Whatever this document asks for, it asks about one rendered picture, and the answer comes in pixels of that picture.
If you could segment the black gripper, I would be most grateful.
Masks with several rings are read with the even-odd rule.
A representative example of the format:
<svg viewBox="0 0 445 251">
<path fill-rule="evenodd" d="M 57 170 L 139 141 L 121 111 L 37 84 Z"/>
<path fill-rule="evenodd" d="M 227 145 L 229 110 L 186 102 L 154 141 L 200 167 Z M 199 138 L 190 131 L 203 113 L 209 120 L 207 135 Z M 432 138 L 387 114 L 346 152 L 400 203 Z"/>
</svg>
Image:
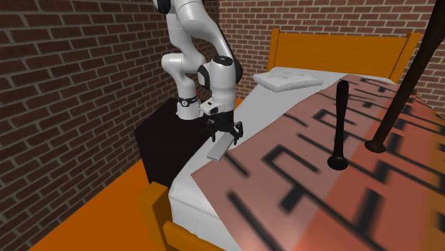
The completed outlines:
<svg viewBox="0 0 445 251">
<path fill-rule="evenodd" d="M 233 144 L 237 145 L 237 141 L 243 136 L 242 122 L 234 123 L 234 111 L 216 113 L 208 116 L 207 119 L 207 131 L 212 138 L 212 142 L 215 142 L 215 134 L 217 131 L 229 132 L 234 138 Z"/>
</svg>

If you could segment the grey flat rectangular slab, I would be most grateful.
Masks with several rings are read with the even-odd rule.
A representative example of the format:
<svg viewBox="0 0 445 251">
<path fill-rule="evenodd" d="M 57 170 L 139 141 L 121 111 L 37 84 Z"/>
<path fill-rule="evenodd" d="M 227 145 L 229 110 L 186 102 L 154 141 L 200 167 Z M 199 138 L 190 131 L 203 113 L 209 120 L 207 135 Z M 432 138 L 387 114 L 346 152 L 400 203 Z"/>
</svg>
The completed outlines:
<svg viewBox="0 0 445 251">
<path fill-rule="evenodd" d="M 207 154 L 207 158 L 219 162 L 233 142 L 234 137 L 228 132 L 224 133 L 210 149 L 209 153 Z"/>
</svg>

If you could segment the dark robot stand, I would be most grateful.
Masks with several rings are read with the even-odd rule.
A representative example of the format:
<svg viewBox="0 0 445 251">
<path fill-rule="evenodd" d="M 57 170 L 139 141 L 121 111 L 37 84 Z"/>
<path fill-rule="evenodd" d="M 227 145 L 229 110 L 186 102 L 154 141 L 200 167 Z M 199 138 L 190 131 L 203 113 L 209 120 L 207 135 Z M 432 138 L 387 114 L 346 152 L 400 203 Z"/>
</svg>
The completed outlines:
<svg viewBox="0 0 445 251">
<path fill-rule="evenodd" d="M 182 120 L 176 111 L 171 98 L 134 130 L 148 181 L 168 188 L 209 138 L 205 117 Z"/>
</svg>

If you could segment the white pillow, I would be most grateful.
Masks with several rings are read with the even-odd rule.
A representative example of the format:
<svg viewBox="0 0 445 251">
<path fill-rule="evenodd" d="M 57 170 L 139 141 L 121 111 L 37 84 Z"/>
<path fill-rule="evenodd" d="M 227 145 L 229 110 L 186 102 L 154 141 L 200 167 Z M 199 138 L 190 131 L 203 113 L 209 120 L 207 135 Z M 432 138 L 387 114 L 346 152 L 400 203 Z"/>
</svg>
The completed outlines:
<svg viewBox="0 0 445 251">
<path fill-rule="evenodd" d="M 254 74 L 253 80 L 275 93 L 291 91 L 299 88 L 321 86 L 324 81 L 318 77 L 303 72 L 267 72 Z"/>
</svg>

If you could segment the pink blanket with black lines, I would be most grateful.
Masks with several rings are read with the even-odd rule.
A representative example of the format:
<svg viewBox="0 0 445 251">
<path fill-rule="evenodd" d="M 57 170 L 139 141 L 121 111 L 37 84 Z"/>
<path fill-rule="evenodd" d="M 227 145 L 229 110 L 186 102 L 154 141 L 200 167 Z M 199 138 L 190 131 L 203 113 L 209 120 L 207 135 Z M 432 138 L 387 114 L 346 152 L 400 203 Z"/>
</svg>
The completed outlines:
<svg viewBox="0 0 445 251">
<path fill-rule="evenodd" d="M 345 170 L 327 163 L 329 87 L 193 173 L 241 251 L 445 251 L 445 120 L 412 94 L 385 152 L 370 152 L 398 86 L 346 80 Z"/>
</svg>

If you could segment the black baseball bat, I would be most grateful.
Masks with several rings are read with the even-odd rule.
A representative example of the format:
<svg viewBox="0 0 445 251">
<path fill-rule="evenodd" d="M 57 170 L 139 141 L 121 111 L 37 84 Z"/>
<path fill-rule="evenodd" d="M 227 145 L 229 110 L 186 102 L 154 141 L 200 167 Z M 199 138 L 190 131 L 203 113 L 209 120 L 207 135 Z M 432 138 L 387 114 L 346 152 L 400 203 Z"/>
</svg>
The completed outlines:
<svg viewBox="0 0 445 251">
<path fill-rule="evenodd" d="M 336 91 L 336 130 L 334 137 L 334 150 L 328 158 L 327 164 L 331 169 L 344 170 L 349 165 L 344 157 L 344 121 L 349 97 L 349 83 L 340 81 Z"/>
</svg>

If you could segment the orange wooden bed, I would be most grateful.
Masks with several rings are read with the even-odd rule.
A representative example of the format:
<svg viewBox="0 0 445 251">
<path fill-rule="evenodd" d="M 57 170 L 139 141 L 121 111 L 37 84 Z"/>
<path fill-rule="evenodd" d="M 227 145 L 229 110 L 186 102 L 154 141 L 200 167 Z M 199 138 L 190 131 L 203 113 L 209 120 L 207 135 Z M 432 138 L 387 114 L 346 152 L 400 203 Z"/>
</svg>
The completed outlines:
<svg viewBox="0 0 445 251">
<path fill-rule="evenodd" d="M 417 33 L 395 38 L 286 34 L 274 29 L 268 72 L 298 68 L 315 73 L 324 84 L 281 93 L 263 86 L 255 88 L 235 112 L 245 121 L 245 141 L 304 99 L 329 87 L 337 91 L 337 84 L 347 81 L 348 75 L 397 86 L 418 40 Z M 174 185 L 168 188 L 151 182 L 139 195 L 138 205 L 153 243 L 152 251 L 241 251 L 193 179 L 195 171 L 214 162 L 206 159 L 207 151 L 204 145 L 190 165 L 177 174 Z"/>
</svg>

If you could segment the dark brown baseball bat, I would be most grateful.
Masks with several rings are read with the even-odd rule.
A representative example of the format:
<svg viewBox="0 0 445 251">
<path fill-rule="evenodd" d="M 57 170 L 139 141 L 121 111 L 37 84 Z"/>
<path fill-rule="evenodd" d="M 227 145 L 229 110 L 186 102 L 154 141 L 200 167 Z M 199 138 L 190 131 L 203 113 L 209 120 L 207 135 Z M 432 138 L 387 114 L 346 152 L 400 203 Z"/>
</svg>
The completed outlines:
<svg viewBox="0 0 445 251">
<path fill-rule="evenodd" d="M 445 0 L 436 0 L 419 51 L 374 134 L 374 137 L 364 144 L 367 150 L 374 153 L 383 153 L 386 150 L 384 141 L 389 135 L 390 130 L 395 124 L 417 82 L 421 78 L 422 73 L 430 62 L 431 57 L 444 39 Z"/>
</svg>

